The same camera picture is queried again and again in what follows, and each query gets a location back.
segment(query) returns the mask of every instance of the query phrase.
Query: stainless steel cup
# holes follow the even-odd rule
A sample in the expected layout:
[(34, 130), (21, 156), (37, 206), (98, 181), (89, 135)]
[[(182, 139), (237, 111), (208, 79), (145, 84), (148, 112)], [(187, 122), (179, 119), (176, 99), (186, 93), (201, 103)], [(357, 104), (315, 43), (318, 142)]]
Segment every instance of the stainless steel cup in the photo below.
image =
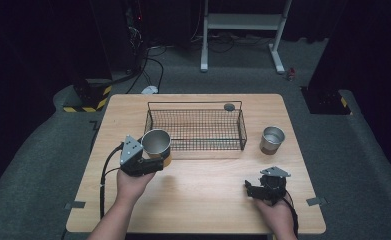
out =
[(260, 149), (264, 154), (273, 155), (285, 141), (285, 133), (282, 129), (270, 126), (266, 127), (261, 136)]
[(164, 158), (164, 167), (167, 167), (171, 160), (170, 135), (162, 129), (152, 129), (143, 135), (141, 144), (143, 150), (150, 158)]

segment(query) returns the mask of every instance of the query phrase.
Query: white stand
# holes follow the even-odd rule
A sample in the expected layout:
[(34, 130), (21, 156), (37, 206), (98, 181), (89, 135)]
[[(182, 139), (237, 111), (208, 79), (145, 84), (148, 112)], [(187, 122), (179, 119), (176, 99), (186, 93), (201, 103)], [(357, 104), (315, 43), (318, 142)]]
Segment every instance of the white stand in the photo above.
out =
[(292, 0), (286, 0), (282, 14), (209, 14), (208, 0), (205, 0), (204, 30), (201, 51), (201, 72), (208, 71), (208, 29), (250, 29), (250, 30), (275, 30), (274, 43), (269, 44), (276, 71), (285, 73), (277, 48), (285, 27), (288, 12)]

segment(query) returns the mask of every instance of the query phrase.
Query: wrist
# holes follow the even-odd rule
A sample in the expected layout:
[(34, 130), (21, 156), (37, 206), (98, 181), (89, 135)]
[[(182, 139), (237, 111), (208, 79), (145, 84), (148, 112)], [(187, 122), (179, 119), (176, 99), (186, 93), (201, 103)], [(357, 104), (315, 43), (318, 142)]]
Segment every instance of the wrist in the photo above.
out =
[(133, 201), (128, 198), (116, 198), (114, 201), (113, 206), (120, 208), (120, 209), (133, 209), (135, 206), (136, 201)]
[(285, 232), (275, 232), (274, 233), (277, 240), (296, 240), (297, 237), (295, 236), (295, 233), (291, 231), (285, 231)]

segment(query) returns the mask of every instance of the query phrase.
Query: black equipment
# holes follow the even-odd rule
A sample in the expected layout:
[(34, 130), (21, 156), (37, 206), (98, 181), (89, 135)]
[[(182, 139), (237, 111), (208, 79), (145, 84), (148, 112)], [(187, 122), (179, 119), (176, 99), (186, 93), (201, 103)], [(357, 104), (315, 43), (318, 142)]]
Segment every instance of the black equipment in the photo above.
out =
[(245, 187), (249, 197), (271, 201), (272, 205), (283, 199), (286, 191), (286, 177), (291, 175), (278, 167), (271, 167), (260, 171), (263, 174), (260, 178), (261, 187), (252, 186), (245, 180)]
[(163, 170), (164, 160), (170, 156), (170, 148), (159, 157), (145, 159), (142, 157), (143, 146), (140, 141), (136, 141), (130, 135), (126, 137), (120, 156), (120, 169), (133, 177)]

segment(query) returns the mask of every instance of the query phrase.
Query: black curtain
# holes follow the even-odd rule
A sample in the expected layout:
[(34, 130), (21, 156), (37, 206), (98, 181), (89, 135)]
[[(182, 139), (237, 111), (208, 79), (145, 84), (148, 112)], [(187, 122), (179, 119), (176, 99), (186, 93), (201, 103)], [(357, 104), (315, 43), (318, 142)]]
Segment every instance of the black curtain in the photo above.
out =
[(351, 90), (391, 163), (391, 0), (349, 0), (309, 89)]
[(347, 0), (293, 0), (282, 38), (308, 42), (329, 38)]
[(47, 0), (0, 1), (0, 177), (71, 84), (50, 43), (51, 21)]

